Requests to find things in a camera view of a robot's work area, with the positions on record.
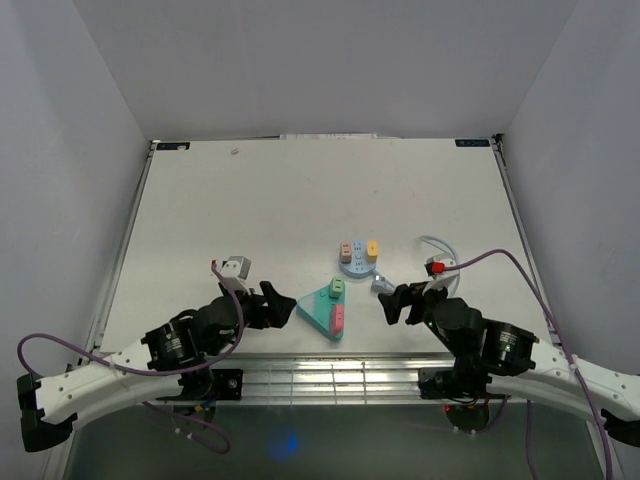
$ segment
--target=yellow block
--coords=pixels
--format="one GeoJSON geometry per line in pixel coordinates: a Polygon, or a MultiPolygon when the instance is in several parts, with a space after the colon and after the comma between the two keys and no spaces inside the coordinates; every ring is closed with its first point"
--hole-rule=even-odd
{"type": "Polygon", "coordinates": [[[373,263],[378,259],[378,242],[369,240],[367,242],[367,262],[373,263]]]}

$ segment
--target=pink block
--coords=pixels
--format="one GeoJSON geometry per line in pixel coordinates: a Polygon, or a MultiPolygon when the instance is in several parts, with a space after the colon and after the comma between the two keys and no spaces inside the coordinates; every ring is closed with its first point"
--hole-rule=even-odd
{"type": "Polygon", "coordinates": [[[344,305],[334,305],[329,320],[329,333],[338,335],[344,328],[344,305]]]}

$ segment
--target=wall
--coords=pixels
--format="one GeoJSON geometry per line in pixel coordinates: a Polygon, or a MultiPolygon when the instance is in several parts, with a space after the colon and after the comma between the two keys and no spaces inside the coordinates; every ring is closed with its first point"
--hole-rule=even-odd
{"type": "MultiPolygon", "coordinates": [[[[506,135],[509,177],[576,352],[640,373],[640,3],[580,0],[506,135]]],[[[617,445],[627,478],[637,449],[617,445]]]]}
{"type": "MultiPolygon", "coordinates": [[[[147,142],[71,0],[0,0],[0,65],[0,478],[27,479],[16,343],[85,341],[147,142]]],[[[73,359],[36,343],[45,374],[73,359]]]]}
{"type": "Polygon", "coordinates": [[[503,132],[576,0],[75,0],[147,138],[503,132]]]}

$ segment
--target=green block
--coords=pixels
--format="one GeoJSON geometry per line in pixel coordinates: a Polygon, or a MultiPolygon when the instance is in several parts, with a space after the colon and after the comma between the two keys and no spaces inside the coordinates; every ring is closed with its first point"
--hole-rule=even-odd
{"type": "Polygon", "coordinates": [[[331,298],[340,298],[344,293],[344,280],[339,277],[333,277],[329,284],[329,296],[331,298]]]}

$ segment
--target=purple cable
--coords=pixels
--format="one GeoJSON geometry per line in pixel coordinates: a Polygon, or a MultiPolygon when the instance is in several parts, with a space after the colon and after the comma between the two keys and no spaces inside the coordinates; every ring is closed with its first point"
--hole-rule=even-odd
{"type": "Polygon", "coordinates": [[[200,420],[199,418],[188,417],[188,416],[182,415],[180,413],[166,411],[166,410],[164,410],[164,409],[162,409],[162,408],[160,408],[160,407],[158,407],[156,405],[150,404],[149,402],[142,402],[142,404],[145,407],[150,408],[151,410],[153,410],[156,413],[160,413],[162,415],[167,415],[169,417],[179,418],[181,420],[186,420],[186,421],[192,422],[192,423],[198,423],[198,424],[204,426],[205,428],[209,428],[209,429],[213,430],[218,435],[220,435],[220,438],[222,438],[222,440],[224,441],[224,447],[219,447],[215,443],[210,442],[209,440],[205,439],[202,435],[198,435],[197,433],[193,433],[193,432],[188,432],[188,431],[182,430],[181,428],[173,429],[173,428],[164,427],[164,426],[161,426],[161,428],[164,428],[166,430],[172,430],[172,431],[177,432],[177,433],[181,433],[182,435],[186,436],[190,440],[195,440],[199,444],[204,445],[208,449],[213,450],[214,452],[219,453],[221,455],[224,455],[225,453],[229,453],[229,450],[231,450],[231,439],[229,438],[229,433],[227,433],[227,431],[224,430],[223,428],[218,427],[217,425],[214,425],[213,423],[209,423],[209,422],[205,422],[204,420],[200,420]]]}
{"type": "Polygon", "coordinates": [[[527,452],[527,465],[529,465],[529,472],[531,472],[531,478],[538,480],[538,474],[536,473],[536,465],[533,460],[533,404],[531,400],[527,400],[527,432],[524,437],[525,451],[527,452]]]}
{"type": "MultiPolygon", "coordinates": [[[[493,430],[493,428],[495,428],[495,426],[498,425],[498,423],[500,423],[500,420],[504,416],[504,412],[506,410],[508,400],[509,400],[509,397],[504,397],[504,399],[502,400],[502,403],[500,404],[500,407],[498,408],[498,413],[496,413],[496,415],[491,420],[489,420],[489,423],[487,424],[486,427],[481,428],[480,430],[477,430],[475,435],[479,435],[481,433],[488,433],[491,430],[493,430]]],[[[447,433],[462,432],[467,435],[474,435],[474,433],[470,430],[462,430],[462,429],[452,430],[451,428],[447,428],[447,427],[435,427],[431,425],[422,425],[419,423],[410,423],[409,425],[411,425],[412,427],[421,428],[423,430],[433,430],[436,432],[447,432],[447,433]]]]}
{"type": "Polygon", "coordinates": [[[54,343],[57,343],[58,345],[62,345],[63,347],[66,347],[69,350],[76,352],[78,355],[82,355],[83,357],[86,357],[89,360],[93,360],[94,362],[99,363],[100,365],[104,365],[105,367],[109,367],[109,368],[113,367],[114,369],[119,370],[121,372],[133,373],[135,375],[142,375],[145,377],[168,377],[170,375],[183,375],[185,373],[191,373],[191,372],[208,368],[214,363],[218,363],[220,360],[227,358],[229,355],[233,353],[233,351],[236,348],[238,348],[238,345],[240,344],[240,340],[242,339],[242,334],[244,333],[244,326],[245,326],[244,316],[242,315],[242,306],[240,305],[240,301],[238,300],[237,295],[235,294],[233,289],[229,286],[225,278],[220,274],[220,272],[218,272],[217,269],[212,268],[211,270],[213,274],[216,277],[218,277],[218,280],[220,281],[222,286],[225,288],[225,290],[227,290],[229,295],[231,295],[231,299],[233,300],[233,303],[236,307],[236,311],[238,313],[238,335],[236,336],[236,341],[233,342],[233,344],[228,350],[225,350],[224,352],[218,354],[211,360],[208,360],[200,365],[194,365],[193,367],[181,368],[178,370],[168,370],[163,372],[156,372],[156,371],[150,371],[150,370],[138,370],[136,368],[125,367],[123,365],[117,365],[117,364],[114,364],[112,366],[105,359],[98,357],[97,355],[94,355],[90,352],[87,352],[86,350],[83,350],[82,348],[74,345],[73,343],[67,342],[66,340],[63,340],[60,337],[56,337],[55,335],[50,335],[48,333],[32,333],[31,335],[27,335],[22,340],[20,340],[20,342],[18,343],[18,360],[20,361],[22,366],[27,370],[27,372],[31,373],[32,375],[36,375],[38,377],[42,376],[38,372],[36,372],[33,368],[31,368],[31,366],[27,363],[26,359],[24,358],[24,353],[22,349],[24,347],[24,344],[31,339],[44,338],[45,340],[50,340],[54,343]]]}
{"type": "MultiPolygon", "coordinates": [[[[527,285],[531,289],[533,296],[536,297],[536,300],[540,304],[542,311],[544,312],[545,316],[547,317],[547,319],[555,329],[556,334],[558,335],[558,339],[560,339],[560,347],[562,348],[562,351],[564,352],[564,355],[567,358],[569,365],[575,365],[576,362],[575,362],[575,359],[573,358],[573,353],[571,352],[571,349],[569,348],[569,345],[567,343],[567,339],[564,337],[564,334],[561,332],[560,326],[558,325],[558,322],[553,316],[553,313],[551,313],[551,310],[549,309],[549,307],[547,307],[547,305],[544,303],[544,300],[542,299],[542,295],[540,294],[536,286],[533,284],[533,282],[525,272],[524,268],[522,268],[522,265],[520,265],[520,262],[518,262],[516,257],[514,257],[510,252],[502,248],[496,248],[495,250],[490,250],[486,253],[483,253],[482,255],[479,255],[476,258],[469,260],[468,262],[461,263],[454,267],[445,267],[444,271],[450,272],[454,270],[462,270],[463,268],[469,267],[475,263],[478,263],[480,260],[490,257],[491,255],[496,255],[498,253],[501,253],[502,255],[506,255],[509,258],[509,260],[511,260],[511,262],[516,266],[516,268],[524,278],[525,282],[527,282],[527,285]]],[[[604,461],[605,461],[605,478],[606,480],[612,480],[613,468],[611,464],[611,449],[609,448],[609,440],[607,438],[607,432],[604,429],[604,424],[602,423],[602,418],[598,413],[598,404],[595,398],[593,397],[593,394],[589,390],[589,386],[587,385],[587,382],[584,380],[582,373],[580,373],[580,369],[576,368],[574,372],[575,372],[576,378],[578,379],[578,383],[580,383],[580,386],[582,387],[584,396],[587,399],[587,403],[589,404],[589,408],[591,409],[591,413],[593,414],[593,419],[595,420],[596,426],[598,427],[598,433],[600,434],[600,439],[602,440],[602,450],[604,451],[604,461]]]]}

